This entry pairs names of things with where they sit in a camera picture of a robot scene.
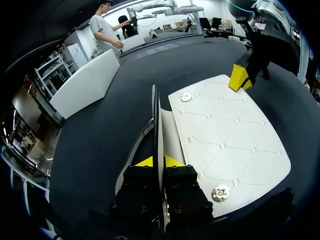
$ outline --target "white cabinet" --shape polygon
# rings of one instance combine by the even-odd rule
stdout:
[[[79,47],[79,44],[73,44],[70,46],[67,46],[64,51],[64,56],[69,61],[73,62],[73,65],[76,70],[81,68],[83,65],[87,64],[88,61],[84,55],[84,53],[81,51],[81,48]]]

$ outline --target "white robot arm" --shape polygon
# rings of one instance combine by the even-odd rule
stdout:
[[[155,9],[155,8],[163,8],[166,7],[167,9],[164,10],[158,10],[152,12],[152,15],[142,15],[138,16],[138,13],[141,13],[143,10],[146,9]],[[203,7],[196,6],[196,5],[190,5],[190,6],[181,6],[178,7],[175,0],[163,0],[163,1],[157,1],[152,4],[146,4],[146,5],[137,5],[137,6],[131,6],[128,7],[127,12],[129,14],[130,19],[132,19],[132,22],[134,25],[137,24],[138,20],[141,19],[151,19],[156,18],[159,14],[164,14],[166,17],[173,16],[173,15],[186,15],[186,14],[194,14],[197,24],[197,31],[199,34],[202,34],[202,27],[200,25],[200,20],[198,16],[198,12],[201,12],[204,10]]]
[[[141,13],[143,10],[146,10],[146,9],[163,8],[163,7],[174,8],[176,6],[177,6],[176,1],[164,0],[164,1],[157,1],[155,3],[147,4],[147,5],[131,6],[131,7],[128,7],[126,10],[128,11],[129,17],[133,19],[137,17],[136,12]]]

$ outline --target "black table surface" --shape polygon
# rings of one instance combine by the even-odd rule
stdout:
[[[88,220],[89,211],[107,214],[118,173],[136,137],[152,117],[152,84],[158,85],[161,107],[171,110],[169,94],[214,76],[230,76],[233,64],[245,51],[243,44],[217,40],[123,64],[104,99],[65,121],[51,170],[49,196],[53,210],[74,227]],[[265,196],[231,213],[229,217],[234,219],[286,187],[294,190],[293,204],[298,211],[318,182],[320,108],[293,73],[273,63],[268,69],[271,79],[266,81],[259,75],[247,92],[279,135],[291,171]]]
[[[164,39],[170,39],[170,38],[175,38],[175,37],[180,37],[180,36],[185,36],[185,35],[196,35],[197,32],[194,31],[194,33],[190,33],[190,32],[184,32],[184,31],[164,31],[164,32],[160,32],[158,33],[158,37],[156,38],[151,38],[150,36],[145,37],[144,41],[146,44],[149,43],[155,43],[157,41],[161,41]]]

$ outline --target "gray t-shirt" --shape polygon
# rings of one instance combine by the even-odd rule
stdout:
[[[110,24],[107,23],[102,16],[94,15],[91,17],[90,28],[93,34],[95,34],[95,32],[100,32],[109,38],[118,39]],[[114,47],[110,42],[101,41],[99,39],[97,39],[97,42],[104,52],[112,49],[116,54],[120,51],[120,49]]]

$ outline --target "quilted leather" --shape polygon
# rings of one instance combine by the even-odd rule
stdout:
[[[213,216],[240,209],[278,185],[290,172],[286,150],[271,123],[241,88],[228,87],[226,75],[212,77],[169,96],[186,164],[213,202]],[[181,96],[192,98],[183,102]],[[222,202],[212,199],[218,185],[230,189]]]

